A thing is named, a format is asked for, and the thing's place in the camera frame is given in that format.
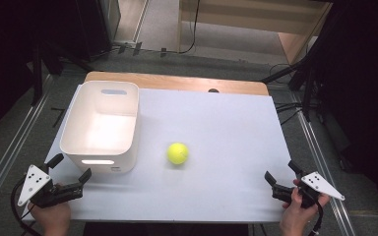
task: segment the white board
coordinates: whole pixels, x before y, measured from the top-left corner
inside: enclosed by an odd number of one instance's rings
[[[293,171],[270,96],[140,89],[141,136],[137,163],[125,174],[94,174],[72,219],[87,221],[272,222],[282,202],[264,179],[269,170],[291,186]],[[60,153],[64,122],[46,161]],[[175,166],[166,150],[189,148]],[[77,182],[82,171],[67,157],[50,176]]]

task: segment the white basket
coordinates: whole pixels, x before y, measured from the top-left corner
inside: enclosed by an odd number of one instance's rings
[[[132,83],[84,83],[73,101],[61,150],[82,170],[124,173],[137,159],[139,88]]]

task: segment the yellow tennis ball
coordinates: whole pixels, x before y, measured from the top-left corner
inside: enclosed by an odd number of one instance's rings
[[[173,164],[181,164],[189,155],[188,147],[181,143],[174,143],[167,149],[167,158]]]

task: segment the cable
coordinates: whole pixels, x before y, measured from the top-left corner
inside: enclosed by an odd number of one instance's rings
[[[302,109],[299,109],[299,110],[295,111],[289,118],[287,118],[283,122],[281,122],[281,126],[284,125],[284,123],[286,123],[287,121],[289,121],[291,118],[293,118],[293,116],[295,116],[299,111],[302,111]]]
[[[35,221],[29,224],[29,228],[31,228],[34,224],[35,224]],[[27,233],[28,233],[27,230],[24,230],[24,232],[20,236],[25,236]]]
[[[288,111],[292,108],[297,108],[297,107],[302,107],[301,105],[292,105],[292,106],[288,106],[288,107],[283,107],[281,109],[277,109],[276,112],[279,114],[279,113],[282,113],[284,111]]]
[[[286,63],[276,64],[276,65],[274,65],[273,67],[270,68],[270,70],[269,70],[269,76],[272,75],[272,70],[273,70],[275,67],[277,67],[277,66],[288,66],[288,67],[290,68],[290,65],[289,65],[289,64],[286,64]],[[275,80],[275,82],[278,83],[278,84],[283,84],[283,85],[285,85],[285,83],[279,82],[278,80]]]
[[[20,186],[22,186],[25,181],[26,181],[26,176],[24,176],[23,178],[21,178],[21,180],[18,181],[18,183],[14,186],[14,189],[12,190],[12,193],[11,193],[11,210],[12,210],[12,214],[15,216],[15,219],[18,221],[18,223],[20,224],[20,226],[24,230],[28,231],[33,236],[41,236],[38,232],[36,232],[32,228],[30,228],[28,225],[26,225],[26,224],[23,223],[23,220],[18,215],[17,209],[15,207],[15,195],[16,195],[18,189],[20,188]]]
[[[192,9],[192,1],[190,1],[189,4],[190,4],[189,8]],[[192,19],[192,11],[190,12],[189,17],[190,17],[190,19]],[[195,32],[192,30],[192,22],[191,21],[189,22],[189,30],[190,30],[190,33],[192,34],[192,37],[195,37]]]
[[[21,219],[24,219],[32,211],[33,207],[35,207],[35,205],[32,205],[32,207],[29,209],[29,211],[27,211],[27,213],[25,213],[23,216],[21,216]]]
[[[286,105],[286,104],[292,104],[292,102],[274,102],[275,105]]]
[[[314,236],[315,234],[318,235],[319,234],[318,230],[321,228],[321,224],[322,224],[322,217],[324,216],[324,210],[323,210],[322,206],[320,205],[320,203],[318,202],[318,200],[312,198],[312,196],[310,194],[308,194],[306,191],[303,191],[303,194],[306,195],[311,200],[313,200],[315,202],[315,204],[318,206],[318,213],[319,213],[318,220],[315,223],[312,231],[309,232],[308,236]]]
[[[263,235],[267,236],[265,226],[263,224],[260,224],[260,227],[262,228]]]
[[[198,23],[198,15],[199,15],[199,5],[200,5],[200,2],[201,2],[201,0],[198,0],[198,4],[197,4],[197,7],[196,7],[195,22],[194,22],[194,26],[193,26],[193,32],[192,32],[192,24],[189,25],[191,34],[193,36],[193,40],[192,40],[192,44],[190,45],[190,47],[186,51],[182,51],[182,52],[177,52],[177,51],[158,51],[158,50],[151,50],[151,49],[139,49],[139,50],[143,51],[143,52],[172,53],[172,54],[185,54],[185,53],[189,52],[190,50],[192,50],[192,48],[195,46],[195,42],[196,42],[196,25]],[[133,47],[128,47],[128,46],[125,46],[125,49],[134,50]],[[99,55],[96,55],[95,57],[100,57],[102,55],[111,53],[111,52],[116,51],[116,50],[119,50],[119,48],[113,48],[112,50],[110,50],[108,52],[101,53]]]
[[[285,103],[285,104],[282,104],[282,105],[276,107],[276,110],[280,110],[280,109],[283,109],[283,108],[288,107],[288,106],[290,106],[290,108],[300,107],[300,106],[302,106],[302,103],[300,103],[300,102]]]
[[[275,103],[276,105],[279,105],[276,107],[276,109],[279,109],[281,107],[289,106],[289,105],[301,105],[300,102],[287,102],[287,103]]]
[[[198,14],[199,14],[199,3],[201,0],[198,0],[198,6],[196,7],[196,15],[195,15],[195,24],[193,26],[193,41],[192,45],[187,49],[186,51],[179,52],[179,54],[184,54],[192,49],[192,47],[195,45],[195,40],[196,40],[196,24],[198,23]]]

